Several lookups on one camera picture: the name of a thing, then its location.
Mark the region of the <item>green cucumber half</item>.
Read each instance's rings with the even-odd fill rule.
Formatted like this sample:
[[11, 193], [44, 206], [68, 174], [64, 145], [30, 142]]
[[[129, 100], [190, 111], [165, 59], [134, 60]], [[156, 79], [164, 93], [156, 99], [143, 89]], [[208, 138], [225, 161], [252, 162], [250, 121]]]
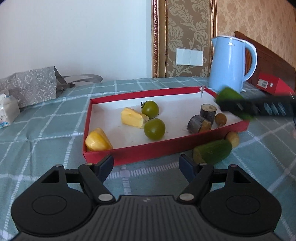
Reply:
[[[220, 105], [220, 103], [224, 100], [243, 100], [243, 99], [244, 97], [240, 95], [238, 92], [231, 89], [230, 87], [225, 87], [217, 95], [216, 103]], [[253, 116], [243, 112], [231, 111], [231, 113], [245, 121], [251, 121], [254, 119]]]
[[226, 159], [232, 150], [232, 145], [228, 140], [212, 141], [193, 149], [192, 156], [196, 163], [207, 163], [215, 165]]

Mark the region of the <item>brown longan outside tray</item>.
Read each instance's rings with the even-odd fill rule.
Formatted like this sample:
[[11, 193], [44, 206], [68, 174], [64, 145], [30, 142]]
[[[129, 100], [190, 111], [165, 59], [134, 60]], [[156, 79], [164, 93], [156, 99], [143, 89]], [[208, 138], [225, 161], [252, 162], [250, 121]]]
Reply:
[[240, 138], [238, 133], [233, 131], [227, 133], [225, 139], [230, 142], [230, 144], [232, 145], [232, 148], [236, 148], [240, 143]]

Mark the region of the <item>green tomato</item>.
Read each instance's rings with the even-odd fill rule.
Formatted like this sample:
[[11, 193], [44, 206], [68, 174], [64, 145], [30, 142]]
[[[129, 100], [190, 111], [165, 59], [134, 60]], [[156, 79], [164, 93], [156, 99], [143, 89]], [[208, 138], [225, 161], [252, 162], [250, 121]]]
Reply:
[[158, 141], [162, 139], [165, 132], [165, 123], [159, 118], [153, 118], [144, 125], [144, 133], [150, 140]]
[[156, 118], [159, 115], [159, 106], [152, 100], [141, 102], [141, 111], [149, 118]]

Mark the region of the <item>red rectangular box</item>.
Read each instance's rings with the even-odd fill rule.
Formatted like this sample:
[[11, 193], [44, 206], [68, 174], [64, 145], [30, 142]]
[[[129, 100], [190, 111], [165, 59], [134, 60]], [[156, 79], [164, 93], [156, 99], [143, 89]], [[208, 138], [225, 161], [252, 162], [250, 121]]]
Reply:
[[271, 74], [260, 73], [256, 87], [271, 95], [294, 95], [295, 92], [282, 79]]

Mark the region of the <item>yellow fruit piece corner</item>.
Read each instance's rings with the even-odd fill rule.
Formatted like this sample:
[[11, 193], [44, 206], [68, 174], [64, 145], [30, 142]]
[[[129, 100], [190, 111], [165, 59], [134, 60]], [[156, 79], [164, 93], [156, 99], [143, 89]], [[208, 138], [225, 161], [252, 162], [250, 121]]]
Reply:
[[113, 146], [101, 128], [91, 131], [85, 139], [88, 150], [93, 152], [112, 150]]

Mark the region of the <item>dark wooden headboard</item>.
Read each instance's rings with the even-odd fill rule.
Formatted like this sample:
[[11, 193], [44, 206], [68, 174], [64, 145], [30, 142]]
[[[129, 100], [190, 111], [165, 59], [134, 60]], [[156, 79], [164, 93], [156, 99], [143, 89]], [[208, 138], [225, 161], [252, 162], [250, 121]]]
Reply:
[[257, 51], [257, 68], [250, 79], [249, 84], [255, 85], [258, 81], [259, 74], [271, 74], [283, 80], [292, 90], [295, 90], [295, 68], [287, 63], [283, 58], [273, 51], [263, 46], [259, 42], [247, 37], [241, 32], [235, 31], [235, 37], [246, 40], [253, 44]]

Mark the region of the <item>brown longan in tray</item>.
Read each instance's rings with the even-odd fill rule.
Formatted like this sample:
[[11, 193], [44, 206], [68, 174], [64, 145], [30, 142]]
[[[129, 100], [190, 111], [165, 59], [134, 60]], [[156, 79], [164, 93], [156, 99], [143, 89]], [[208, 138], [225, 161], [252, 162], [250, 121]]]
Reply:
[[223, 113], [218, 113], [215, 115], [215, 123], [218, 127], [224, 126], [227, 123], [227, 117]]

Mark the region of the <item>green tomato in tray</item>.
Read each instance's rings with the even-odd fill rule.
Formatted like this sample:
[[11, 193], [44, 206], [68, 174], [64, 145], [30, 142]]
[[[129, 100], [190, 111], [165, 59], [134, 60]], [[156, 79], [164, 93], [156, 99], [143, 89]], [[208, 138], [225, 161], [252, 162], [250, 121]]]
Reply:
[[153, 118], [144, 125], [144, 133], [150, 140], [158, 141], [162, 139], [165, 132], [165, 123], [159, 118]]

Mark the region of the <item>upright dark sugarcane piece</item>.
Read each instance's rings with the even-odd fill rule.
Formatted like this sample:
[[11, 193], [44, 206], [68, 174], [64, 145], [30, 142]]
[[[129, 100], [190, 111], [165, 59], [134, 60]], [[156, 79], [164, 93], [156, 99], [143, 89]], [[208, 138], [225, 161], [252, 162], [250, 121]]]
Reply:
[[217, 108], [211, 104], [202, 104], [200, 108], [200, 116], [208, 120], [211, 124], [214, 122]]

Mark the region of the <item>light blue electric kettle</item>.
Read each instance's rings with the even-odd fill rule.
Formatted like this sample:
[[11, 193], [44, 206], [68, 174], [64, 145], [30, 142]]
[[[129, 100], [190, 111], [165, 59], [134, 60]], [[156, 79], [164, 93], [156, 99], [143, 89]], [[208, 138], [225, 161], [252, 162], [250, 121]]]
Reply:
[[[211, 39], [214, 52], [208, 85], [211, 89], [221, 91], [230, 87], [240, 93], [243, 83], [255, 72], [257, 51], [253, 44], [231, 36], [217, 36]], [[251, 54], [251, 67], [245, 73], [245, 51]]]

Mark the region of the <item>red shallow cardboard tray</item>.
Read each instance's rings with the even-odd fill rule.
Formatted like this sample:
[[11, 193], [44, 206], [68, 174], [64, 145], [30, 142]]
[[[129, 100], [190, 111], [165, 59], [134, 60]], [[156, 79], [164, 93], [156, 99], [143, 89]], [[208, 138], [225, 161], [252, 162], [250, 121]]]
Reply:
[[186, 151], [243, 132], [249, 122], [220, 110], [204, 87], [131, 92], [91, 99], [83, 155], [128, 164]]

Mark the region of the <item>grey patterned gift bag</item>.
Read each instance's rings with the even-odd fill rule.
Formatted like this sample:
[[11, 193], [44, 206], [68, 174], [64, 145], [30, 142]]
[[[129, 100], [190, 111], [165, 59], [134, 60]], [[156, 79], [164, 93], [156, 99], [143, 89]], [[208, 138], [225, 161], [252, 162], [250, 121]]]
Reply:
[[96, 74], [73, 75], [76, 80], [66, 82], [55, 66], [14, 73], [1, 79], [1, 94], [12, 95], [20, 108], [56, 99], [61, 93], [80, 82], [100, 83], [103, 77]]

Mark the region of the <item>white tissue pack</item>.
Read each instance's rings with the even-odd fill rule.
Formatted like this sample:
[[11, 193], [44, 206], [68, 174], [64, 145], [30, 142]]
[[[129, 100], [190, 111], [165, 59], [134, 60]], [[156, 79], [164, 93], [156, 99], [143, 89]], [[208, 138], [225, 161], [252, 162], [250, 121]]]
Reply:
[[12, 95], [1, 94], [1, 110], [0, 110], [0, 128], [4, 128], [13, 123], [20, 114], [18, 101]]

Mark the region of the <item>white wall switch panel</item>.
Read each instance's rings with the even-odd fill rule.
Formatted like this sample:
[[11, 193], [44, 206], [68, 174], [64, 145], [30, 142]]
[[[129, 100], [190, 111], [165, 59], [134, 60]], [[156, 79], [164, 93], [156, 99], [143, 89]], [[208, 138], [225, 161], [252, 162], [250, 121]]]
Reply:
[[177, 48], [176, 65], [202, 66], [203, 51]]

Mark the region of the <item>gold ornate picture frame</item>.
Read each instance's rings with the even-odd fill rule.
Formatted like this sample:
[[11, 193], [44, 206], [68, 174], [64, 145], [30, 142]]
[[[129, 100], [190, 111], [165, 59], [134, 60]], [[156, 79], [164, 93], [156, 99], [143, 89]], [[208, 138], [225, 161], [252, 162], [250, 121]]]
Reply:
[[[152, 1], [152, 76], [208, 77], [216, 36], [216, 1]], [[177, 49], [201, 51], [202, 64], [177, 64]]]

